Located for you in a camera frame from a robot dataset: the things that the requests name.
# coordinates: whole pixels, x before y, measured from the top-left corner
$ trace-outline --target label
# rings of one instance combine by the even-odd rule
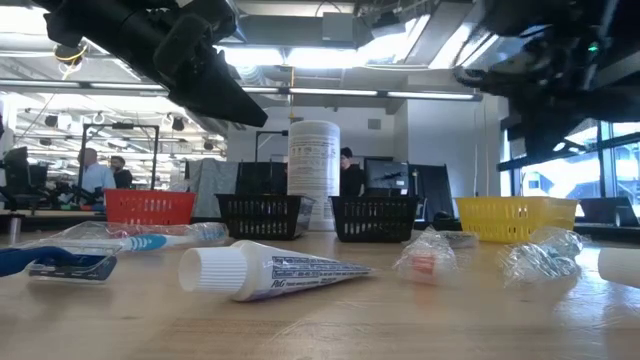
[[[270,271],[263,272],[264,286],[255,291],[247,301],[329,285],[371,272],[366,266],[314,256],[271,256],[265,260]]]
[[[433,255],[414,256],[411,258],[411,267],[420,274],[433,275],[435,265],[436,259]]]
[[[329,196],[340,195],[340,139],[322,135],[289,138],[288,194],[316,201],[311,221],[332,220]]]

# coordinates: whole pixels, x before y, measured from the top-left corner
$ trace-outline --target toothpaste tube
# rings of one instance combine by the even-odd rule
[[[366,266],[238,241],[189,249],[178,277],[185,291],[226,293],[236,301],[270,298],[369,275]]]

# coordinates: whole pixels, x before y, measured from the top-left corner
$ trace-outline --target white tube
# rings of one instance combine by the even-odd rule
[[[598,272],[603,280],[640,288],[640,250],[600,250]]]
[[[316,201],[309,230],[332,231],[329,196],[340,195],[340,128],[327,121],[305,120],[289,129],[287,194]]]
[[[236,301],[270,298],[370,273],[366,266],[247,240],[229,247],[189,249],[178,269],[185,291],[226,293]]]

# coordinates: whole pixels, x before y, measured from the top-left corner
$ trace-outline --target person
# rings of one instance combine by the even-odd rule
[[[360,196],[364,185],[364,172],[360,165],[351,163],[351,158],[351,149],[340,149],[340,196]]]
[[[123,169],[126,163],[122,156],[111,157],[111,170],[113,171],[113,178],[116,180],[116,188],[118,189],[131,189],[133,176],[131,175],[131,171]]]
[[[116,181],[111,169],[98,164],[98,152],[95,149],[84,150],[84,164],[82,166],[82,188],[90,193],[95,193],[96,188],[115,189]]]

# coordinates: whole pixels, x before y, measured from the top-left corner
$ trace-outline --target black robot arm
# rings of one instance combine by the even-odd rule
[[[229,74],[213,45],[236,30],[224,0],[34,0],[49,38],[75,48],[90,39],[162,84],[169,99],[204,116],[262,127],[267,115]]]
[[[636,121],[636,89],[593,89],[592,83],[612,41],[627,36],[620,31],[630,25],[626,13],[637,8],[635,0],[486,0],[470,39],[488,32],[528,41],[488,71],[456,67],[454,76],[508,98],[521,117],[527,154],[544,158],[586,118]]]

